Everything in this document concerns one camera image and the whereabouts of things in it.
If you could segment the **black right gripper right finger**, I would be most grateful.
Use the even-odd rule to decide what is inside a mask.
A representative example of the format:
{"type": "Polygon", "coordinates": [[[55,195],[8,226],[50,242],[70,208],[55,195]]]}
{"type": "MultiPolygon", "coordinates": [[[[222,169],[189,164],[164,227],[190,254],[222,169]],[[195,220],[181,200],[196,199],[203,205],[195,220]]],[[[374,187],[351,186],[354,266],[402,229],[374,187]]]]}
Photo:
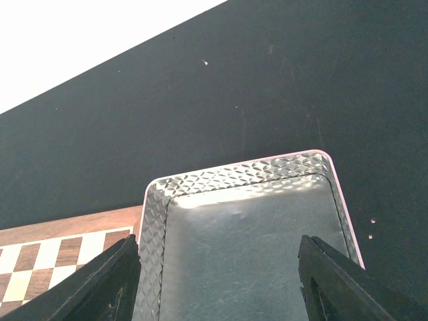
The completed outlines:
{"type": "Polygon", "coordinates": [[[309,320],[426,320],[427,307],[374,279],[319,237],[303,235],[298,252],[309,320]]]}

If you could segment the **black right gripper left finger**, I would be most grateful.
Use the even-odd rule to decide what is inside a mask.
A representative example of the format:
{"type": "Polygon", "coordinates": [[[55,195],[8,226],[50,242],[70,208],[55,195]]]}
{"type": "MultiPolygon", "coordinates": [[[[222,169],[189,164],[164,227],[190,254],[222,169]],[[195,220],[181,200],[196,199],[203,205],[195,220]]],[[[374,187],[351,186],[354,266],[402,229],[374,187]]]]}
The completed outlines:
{"type": "Polygon", "coordinates": [[[131,320],[140,277],[136,236],[117,241],[2,320],[131,320]]]}

